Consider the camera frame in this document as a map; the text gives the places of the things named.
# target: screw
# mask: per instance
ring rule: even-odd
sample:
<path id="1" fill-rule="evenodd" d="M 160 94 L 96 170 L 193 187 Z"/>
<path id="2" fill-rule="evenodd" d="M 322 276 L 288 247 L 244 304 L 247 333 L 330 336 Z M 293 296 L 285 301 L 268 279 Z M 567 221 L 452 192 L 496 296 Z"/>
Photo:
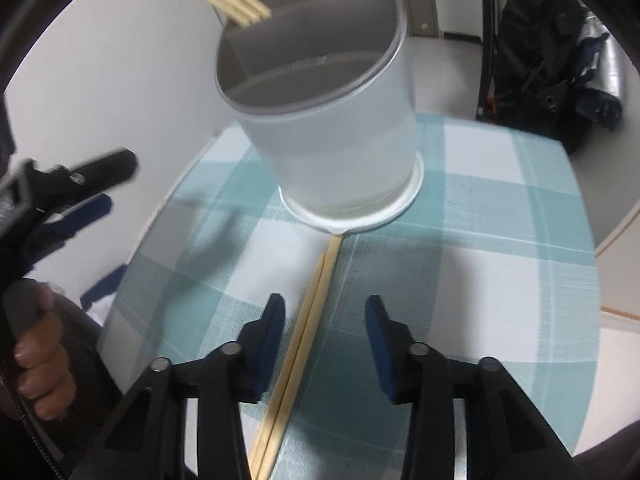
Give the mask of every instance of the screw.
<path id="1" fill-rule="evenodd" d="M 411 355 L 427 355 L 429 353 L 429 347 L 424 343 L 414 343 L 409 346 L 409 353 Z"/>
<path id="2" fill-rule="evenodd" d="M 151 369 L 155 372 L 162 372 L 166 370 L 170 364 L 171 361 L 169 361 L 169 359 L 167 359 L 166 357 L 159 357 L 151 361 Z"/>
<path id="3" fill-rule="evenodd" d="M 227 343 L 222 347 L 222 353 L 224 355 L 239 354 L 241 350 L 242 350 L 242 347 L 235 341 L 233 341 L 232 343 Z"/>
<path id="4" fill-rule="evenodd" d="M 71 182 L 73 182 L 74 184 L 78 184 L 78 186 L 82 186 L 82 184 L 84 184 L 84 175 L 78 173 L 77 171 L 75 173 L 72 173 L 70 178 Z"/>
<path id="5" fill-rule="evenodd" d="M 500 361 L 493 357 L 485 357 L 482 359 L 480 365 L 488 372 L 497 372 L 500 369 Z"/>

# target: table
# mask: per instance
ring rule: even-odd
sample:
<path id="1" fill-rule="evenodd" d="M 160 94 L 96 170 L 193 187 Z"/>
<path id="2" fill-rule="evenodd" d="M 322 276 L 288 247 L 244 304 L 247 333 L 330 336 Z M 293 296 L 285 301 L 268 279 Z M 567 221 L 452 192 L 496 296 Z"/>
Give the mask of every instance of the table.
<path id="1" fill-rule="evenodd" d="M 398 475 L 408 409 L 378 386 L 364 328 L 370 294 L 446 355 L 503 361 L 565 446 L 577 443 L 599 294 L 568 158 L 555 141 L 506 128 L 423 114 L 417 123 L 423 188 L 395 221 L 344 239 L 274 479 Z M 260 316 L 271 292 L 287 304 L 282 358 L 327 242 L 284 209 L 233 124 L 133 257 L 100 340 L 107 368 L 126 389 L 156 356 L 203 357 Z M 242 406 L 248 442 L 267 401 Z"/>

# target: floor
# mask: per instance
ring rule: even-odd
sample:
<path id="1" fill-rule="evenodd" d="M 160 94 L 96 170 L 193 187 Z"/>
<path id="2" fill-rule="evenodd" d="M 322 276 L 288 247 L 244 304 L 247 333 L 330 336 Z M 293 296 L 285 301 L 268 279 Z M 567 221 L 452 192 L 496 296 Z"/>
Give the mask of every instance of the floor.
<path id="1" fill-rule="evenodd" d="M 408 38 L 416 109 L 472 120 L 478 105 L 482 47 Z M 576 453 L 640 418 L 640 322 L 602 314 L 600 354 L 587 419 Z"/>
<path id="2" fill-rule="evenodd" d="M 408 38 L 407 43 L 417 111 L 474 119 L 482 72 L 482 46 L 439 38 Z"/>

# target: human hand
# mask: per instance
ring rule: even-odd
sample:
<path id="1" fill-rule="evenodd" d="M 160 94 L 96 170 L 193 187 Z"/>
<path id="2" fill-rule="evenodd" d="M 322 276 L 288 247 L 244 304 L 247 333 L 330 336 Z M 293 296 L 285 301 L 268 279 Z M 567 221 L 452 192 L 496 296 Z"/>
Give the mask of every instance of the human hand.
<path id="1" fill-rule="evenodd" d="M 17 380 L 23 396 L 34 400 L 34 411 L 42 420 L 60 416 L 76 396 L 76 382 L 61 345 L 62 323 L 52 311 L 54 295 L 45 283 L 36 286 L 40 312 L 15 345 L 15 361 L 26 371 Z"/>

